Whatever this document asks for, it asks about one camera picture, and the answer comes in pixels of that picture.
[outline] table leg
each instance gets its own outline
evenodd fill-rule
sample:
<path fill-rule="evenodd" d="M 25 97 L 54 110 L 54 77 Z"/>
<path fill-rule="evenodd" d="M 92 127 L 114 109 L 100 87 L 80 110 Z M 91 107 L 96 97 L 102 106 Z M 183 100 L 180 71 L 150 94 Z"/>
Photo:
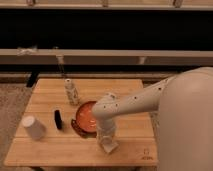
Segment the table leg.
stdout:
<path fill-rule="evenodd" d="M 41 167 L 30 167 L 31 169 L 33 169 L 34 171 L 44 171 L 44 169 L 42 169 Z"/>

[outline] white cup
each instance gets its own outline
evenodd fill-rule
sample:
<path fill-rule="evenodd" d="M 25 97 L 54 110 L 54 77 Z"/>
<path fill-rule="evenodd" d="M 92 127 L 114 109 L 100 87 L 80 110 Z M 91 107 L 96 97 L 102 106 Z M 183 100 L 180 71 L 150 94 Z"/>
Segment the white cup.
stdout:
<path fill-rule="evenodd" d="M 26 116 L 22 119 L 22 125 L 27 134 L 33 140 L 41 139 L 45 134 L 45 126 L 39 122 L 34 116 Z"/>

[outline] black object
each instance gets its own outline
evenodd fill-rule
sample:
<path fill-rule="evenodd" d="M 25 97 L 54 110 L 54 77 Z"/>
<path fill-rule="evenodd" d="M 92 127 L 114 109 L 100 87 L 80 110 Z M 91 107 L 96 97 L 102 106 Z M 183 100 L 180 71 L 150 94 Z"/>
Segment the black object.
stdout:
<path fill-rule="evenodd" d="M 30 78 L 27 81 L 26 87 L 32 87 L 33 84 L 36 82 L 38 75 L 39 75 L 38 71 L 32 72 L 31 75 L 30 75 Z"/>
<path fill-rule="evenodd" d="M 61 115 L 59 110 L 55 111 L 55 124 L 58 130 L 62 129 L 62 120 L 61 120 Z"/>

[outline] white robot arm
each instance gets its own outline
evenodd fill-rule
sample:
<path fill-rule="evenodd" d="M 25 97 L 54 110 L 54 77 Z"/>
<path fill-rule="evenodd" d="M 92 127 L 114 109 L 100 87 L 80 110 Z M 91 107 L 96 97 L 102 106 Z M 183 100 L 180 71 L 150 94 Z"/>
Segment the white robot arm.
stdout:
<path fill-rule="evenodd" d="M 107 94 L 92 109 L 99 143 L 104 147 L 115 134 L 115 116 L 154 110 L 160 123 L 158 170 L 212 171 L 213 68 L 184 72 L 121 99 Z"/>

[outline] wooden table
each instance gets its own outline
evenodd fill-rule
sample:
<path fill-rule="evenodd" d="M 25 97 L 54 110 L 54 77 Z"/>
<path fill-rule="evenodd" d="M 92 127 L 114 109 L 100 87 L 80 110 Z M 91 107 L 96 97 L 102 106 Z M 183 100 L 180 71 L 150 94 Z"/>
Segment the wooden table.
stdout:
<path fill-rule="evenodd" d="M 142 88 L 141 80 L 75 79 L 81 104 L 100 99 L 106 92 L 122 97 Z M 63 79 L 40 79 L 23 116 L 33 115 L 47 128 L 40 141 L 28 137 L 19 124 L 4 164 L 6 166 L 155 166 L 157 148 L 148 113 L 116 118 L 119 147 L 110 155 L 95 138 L 79 137 L 70 125 L 77 107 L 69 104 Z M 61 111 L 64 131 L 54 123 L 54 111 Z"/>

